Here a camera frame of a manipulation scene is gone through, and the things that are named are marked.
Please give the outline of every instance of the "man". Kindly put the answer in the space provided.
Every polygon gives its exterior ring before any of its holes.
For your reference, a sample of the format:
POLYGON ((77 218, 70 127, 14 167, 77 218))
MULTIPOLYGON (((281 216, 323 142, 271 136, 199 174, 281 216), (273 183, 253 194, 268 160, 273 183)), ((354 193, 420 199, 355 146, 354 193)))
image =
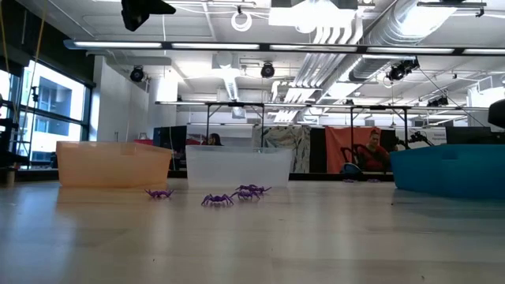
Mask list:
POLYGON ((376 130, 372 130, 365 148, 359 147, 357 149, 362 170, 385 171, 389 168, 389 153, 379 145, 379 141, 379 133, 376 130))

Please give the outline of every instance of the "person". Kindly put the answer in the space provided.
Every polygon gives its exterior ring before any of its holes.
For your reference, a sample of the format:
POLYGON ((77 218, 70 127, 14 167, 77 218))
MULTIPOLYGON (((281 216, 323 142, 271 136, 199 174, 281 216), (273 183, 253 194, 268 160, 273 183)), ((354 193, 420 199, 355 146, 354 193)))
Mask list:
POLYGON ((208 139, 208 144, 212 146, 222 146, 221 137, 218 133, 212 133, 210 138, 208 139))
POLYGON ((389 168, 389 153, 379 145, 379 141, 379 133, 376 130, 372 130, 365 147, 357 149, 362 170, 385 171, 389 168))

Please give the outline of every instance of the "orange plastic bin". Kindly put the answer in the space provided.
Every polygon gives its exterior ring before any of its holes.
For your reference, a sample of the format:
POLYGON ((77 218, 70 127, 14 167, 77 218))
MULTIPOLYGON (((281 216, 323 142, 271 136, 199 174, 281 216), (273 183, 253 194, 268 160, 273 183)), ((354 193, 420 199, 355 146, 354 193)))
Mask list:
POLYGON ((136 143, 58 142, 65 187, 131 188, 166 183, 172 151, 136 143))

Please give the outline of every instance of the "blue plastic bin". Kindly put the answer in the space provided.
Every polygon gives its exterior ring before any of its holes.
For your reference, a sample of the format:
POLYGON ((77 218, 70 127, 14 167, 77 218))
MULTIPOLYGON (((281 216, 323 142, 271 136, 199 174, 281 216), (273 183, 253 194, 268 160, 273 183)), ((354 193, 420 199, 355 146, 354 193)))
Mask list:
POLYGON ((505 199, 505 145, 440 145, 391 153, 398 189, 505 199))

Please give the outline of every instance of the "orange banner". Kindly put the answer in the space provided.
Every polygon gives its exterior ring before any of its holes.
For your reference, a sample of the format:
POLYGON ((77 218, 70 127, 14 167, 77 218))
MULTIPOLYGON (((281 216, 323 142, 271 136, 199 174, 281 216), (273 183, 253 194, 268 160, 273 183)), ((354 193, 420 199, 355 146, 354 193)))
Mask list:
MULTIPOLYGON (((375 127, 354 128, 354 144, 366 145, 373 130, 380 135, 380 129, 375 127)), ((352 148, 350 127, 344 129, 326 127, 327 172, 329 174, 339 174, 346 162, 341 150, 342 148, 352 148)), ((350 153, 346 154, 348 161, 352 161, 350 153)))

